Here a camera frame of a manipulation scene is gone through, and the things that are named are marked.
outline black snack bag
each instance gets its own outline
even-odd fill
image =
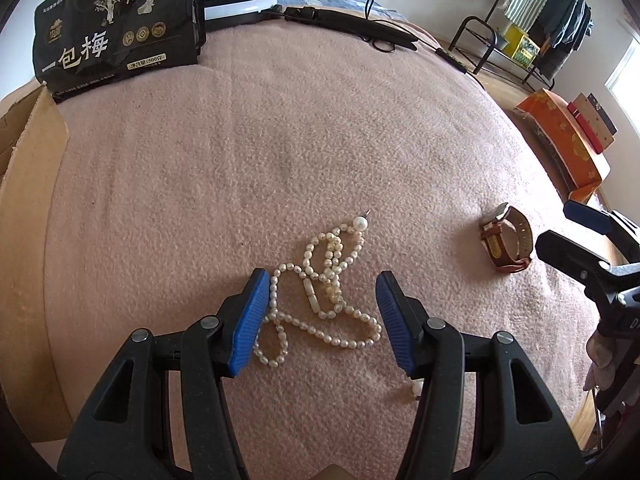
[[[196,64],[204,0],[45,0],[33,67],[56,101],[149,69]]]

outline gold circular emblem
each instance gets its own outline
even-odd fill
[[[148,27],[140,27],[138,29],[138,31],[136,32],[136,39],[142,43],[143,41],[146,41],[146,39],[149,37],[149,28]]]
[[[165,32],[166,25],[163,22],[154,23],[154,26],[151,27],[151,34],[154,36],[154,38],[162,38]]]
[[[129,46],[131,43],[133,43],[133,39],[136,37],[136,35],[133,33],[132,30],[128,30],[127,32],[124,33],[124,36],[122,37],[122,44],[124,46]]]

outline pearl necklace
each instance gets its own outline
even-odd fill
[[[269,300],[269,307],[271,310],[268,316],[265,316],[262,321],[263,323],[272,322],[275,325],[280,342],[280,352],[275,359],[269,359],[264,352],[260,350],[260,344],[258,343],[258,338],[256,338],[254,343],[254,355],[260,359],[260,362],[263,365],[270,366],[271,368],[277,368],[284,363],[285,357],[289,354],[289,342],[287,341],[287,333],[284,329],[285,323],[292,324],[303,332],[316,336],[328,345],[338,348],[362,350],[373,346],[375,342],[380,341],[382,325],[378,323],[378,320],[375,317],[363,313],[358,308],[347,305],[347,302],[342,295],[342,289],[340,288],[340,274],[349,266],[354,264],[358,258],[359,252],[362,250],[362,246],[364,245],[364,238],[362,234],[369,226],[369,223],[367,222],[368,214],[369,212],[367,211],[364,216],[358,216],[353,220],[350,226],[347,224],[341,224],[339,227],[332,229],[328,233],[320,233],[318,236],[313,236],[309,245],[305,248],[305,254],[303,255],[301,266],[297,266],[292,263],[280,264],[278,268],[273,271]],[[344,232],[356,237],[356,245],[349,256],[341,259],[344,245],[342,244],[340,234]],[[310,261],[315,248],[321,242],[326,242],[327,246],[326,253],[324,254],[324,271],[322,273],[318,273],[313,269]],[[283,311],[279,310],[278,279],[283,272],[288,270],[295,272],[302,280],[311,310],[320,319],[335,319],[337,314],[344,312],[345,314],[353,316],[355,319],[359,319],[361,322],[365,323],[371,330],[371,338],[364,341],[341,339],[338,336],[326,334],[315,326],[300,321],[297,317],[290,316],[289,314],[285,314]],[[318,303],[318,297],[316,296],[312,281],[318,281],[324,285],[324,291],[329,297],[329,300],[334,304],[334,307],[331,310],[327,310],[325,312],[320,309],[320,304]]]

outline metal screw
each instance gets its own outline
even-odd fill
[[[433,328],[434,330],[442,330],[447,324],[439,317],[430,317],[427,320],[427,325],[429,328]]]
[[[142,343],[147,337],[149,337],[149,332],[146,328],[139,328],[131,334],[131,339],[136,343]]]
[[[510,345],[514,341],[513,336],[509,332],[505,332],[505,331],[498,332],[495,335],[495,338],[499,342],[501,342],[503,345]]]
[[[220,320],[216,316],[203,317],[200,320],[200,326],[205,330],[211,330],[220,324]]]

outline pink blanket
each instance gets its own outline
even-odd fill
[[[536,235],[553,228],[594,250],[599,238],[564,219],[494,101],[431,52],[382,54],[345,34],[269,22],[210,34],[197,66],[60,108],[70,140],[50,211],[45,300],[73,416],[132,330],[185,329],[254,267],[301,258],[312,234],[370,208],[367,244],[342,280],[351,304],[380,318],[374,280],[391,269],[460,331],[513,333],[565,415],[577,407],[594,306],[540,261],[498,274],[477,222],[509,201]],[[364,335],[344,316],[340,328],[312,317],[291,273],[280,292],[284,310],[326,332]],[[289,341],[283,367],[252,358],[225,382],[252,478],[303,479],[330,463],[363,480],[395,476],[417,403],[386,335],[365,351],[292,328]],[[460,464],[471,428],[467,410]]]

